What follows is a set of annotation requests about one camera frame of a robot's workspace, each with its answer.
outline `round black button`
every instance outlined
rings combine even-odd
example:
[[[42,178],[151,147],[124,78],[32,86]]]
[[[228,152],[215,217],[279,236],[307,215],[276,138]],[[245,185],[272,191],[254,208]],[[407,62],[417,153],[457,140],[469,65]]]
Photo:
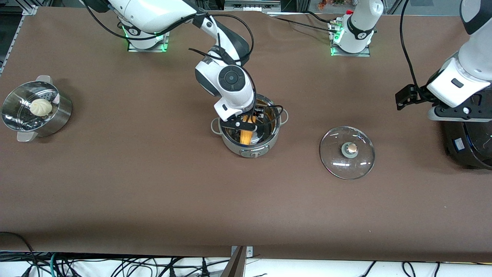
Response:
[[[229,71],[225,74],[225,81],[231,85],[238,82],[238,75],[234,71]]]

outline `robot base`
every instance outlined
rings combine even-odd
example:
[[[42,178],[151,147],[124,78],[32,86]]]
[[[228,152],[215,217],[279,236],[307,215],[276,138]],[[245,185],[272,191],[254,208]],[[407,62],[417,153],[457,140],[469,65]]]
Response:
[[[336,29],[336,26],[337,26],[337,22],[339,21],[332,21],[331,23],[328,23],[328,29],[329,30],[337,30]],[[339,33],[330,33],[330,50],[331,50],[331,54],[332,56],[346,56],[346,57],[370,57],[370,51],[369,51],[369,46],[366,46],[364,48],[364,50],[362,50],[361,52],[359,53],[348,53],[348,52],[345,52],[343,51],[340,46],[338,46],[337,44],[335,44],[333,42],[333,40],[335,39],[335,37],[339,35]]]
[[[128,42],[128,52],[150,52],[150,53],[162,53],[167,52],[167,46],[169,44],[169,33],[163,35],[161,41],[156,43],[153,47],[149,49],[139,49],[133,46],[130,42]]]

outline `pot handle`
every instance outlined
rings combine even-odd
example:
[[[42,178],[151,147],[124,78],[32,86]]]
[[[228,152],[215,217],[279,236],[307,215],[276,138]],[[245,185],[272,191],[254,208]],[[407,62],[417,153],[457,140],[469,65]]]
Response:
[[[36,132],[17,132],[17,141],[20,142],[30,142],[33,141],[37,136]]]
[[[285,112],[286,119],[284,122],[282,122],[282,116],[280,116],[280,126],[283,126],[285,123],[287,123],[287,121],[289,121],[289,113],[286,109],[283,109],[283,112]]]
[[[40,75],[36,78],[36,81],[47,82],[53,85],[53,79],[49,75]]]
[[[214,122],[216,120],[217,120],[218,132],[216,130],[214,130]],[[222,135],[222,131],[220,130],[220,125],[219,125],[219,117],[212,119],[212,122],[210,122],[210,130],[212,130],[212,132],[216,135],[219,135],[219,136]]]

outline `white floor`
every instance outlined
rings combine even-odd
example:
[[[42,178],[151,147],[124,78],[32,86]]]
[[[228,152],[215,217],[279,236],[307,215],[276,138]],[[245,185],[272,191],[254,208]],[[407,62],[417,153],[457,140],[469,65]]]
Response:
[[[221,261],[226,258],[208,258],[207,263]],[[159,264],[167,264],[169,259],[157,259]],[[179,261],[176,265],[196,265],[201,266],[201,258],[186,258]],[[82,277],[109,277],[120,261],[103,262],[77,262],[73,268]],[[367,270],[371,262],[367,261],[315,261],[315,260],[275,260],[275,259],[248,259],[245,277],[257,277],[262,274],[265,277],[360,277]],[[220,272],[225,268],[226,263],[210,266],[209,271]],[[433,277],[436,268],[435,263],[412,263],[416,277]],[[18,277],[28,268],[27,262],[0,262],[1,277]],[[48,273],[41,271],[42,277],[51,277]],[[183,277],[191,272],[191,269],[175,269],[178,277]],[[147,268],[137,269],[133,277],[155,276]],[[36,270],[31,270],[30,277],[37,276]],[[369,273],[368,277],[405,277],[401,269],[400,262],[377,262]],[[492,276],[492,266],[488,265],[467,265],[442,263],[437,274],[438,277],[490,277]]]

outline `teal cable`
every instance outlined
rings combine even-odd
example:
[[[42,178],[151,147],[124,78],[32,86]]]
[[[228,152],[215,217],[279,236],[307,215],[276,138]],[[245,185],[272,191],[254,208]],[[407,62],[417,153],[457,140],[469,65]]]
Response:
[[[51,256],[51,259],[50,259],[51,277],[55,277],[55,270],[53,269],[53,264],[55,263],[55,254],[56,253],[53,253],[53,255]]]

